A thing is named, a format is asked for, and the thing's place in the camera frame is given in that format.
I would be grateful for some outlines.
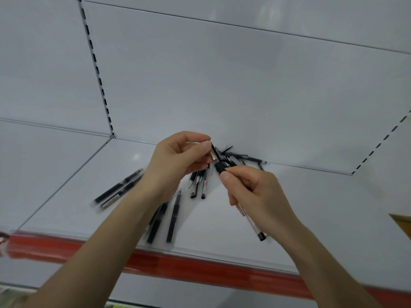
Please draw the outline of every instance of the red strip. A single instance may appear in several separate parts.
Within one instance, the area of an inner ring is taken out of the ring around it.
[[[7,253],[11,258],[64,263],[82,244],[63,238],[14,234],[8,239]],[[298,275],[141,250],[131,255],[124,272],[312,299]],[[366,288],[386,307],[411,307],[411,293]]]

